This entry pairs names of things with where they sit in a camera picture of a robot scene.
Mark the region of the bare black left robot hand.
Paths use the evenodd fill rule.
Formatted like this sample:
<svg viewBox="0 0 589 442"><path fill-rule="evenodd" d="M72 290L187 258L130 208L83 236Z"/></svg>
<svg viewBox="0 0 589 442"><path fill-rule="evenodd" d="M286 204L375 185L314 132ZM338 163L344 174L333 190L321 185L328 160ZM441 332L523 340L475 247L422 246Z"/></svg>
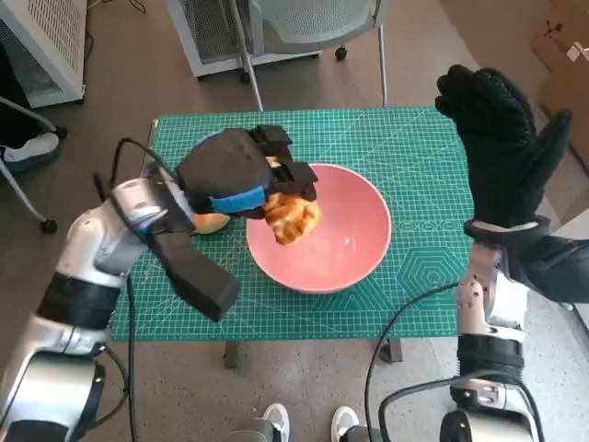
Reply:
<svg viewBox="0 0 589 442"><path fill-rule="evenodd" d="M198 215L262 219L277 193L317 199L313 169L293 159L293 143L279 125L229 128L199 144L176 166L179 187Z"/></svg>

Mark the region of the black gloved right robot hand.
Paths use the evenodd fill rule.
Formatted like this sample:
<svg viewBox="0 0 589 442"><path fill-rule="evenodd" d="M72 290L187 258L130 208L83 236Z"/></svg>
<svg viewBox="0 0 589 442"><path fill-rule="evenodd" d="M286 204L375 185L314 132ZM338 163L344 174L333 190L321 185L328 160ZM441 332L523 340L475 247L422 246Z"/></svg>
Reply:
<svg viewBox="0 0 589 442"><path fill-rule="evenodd" d="M534 222L569 146L572 112L558 111L538 130L525 94L489 67L455 64L437 87L435 108L455 123L466 151L475 220L507 229Z"/></svg>

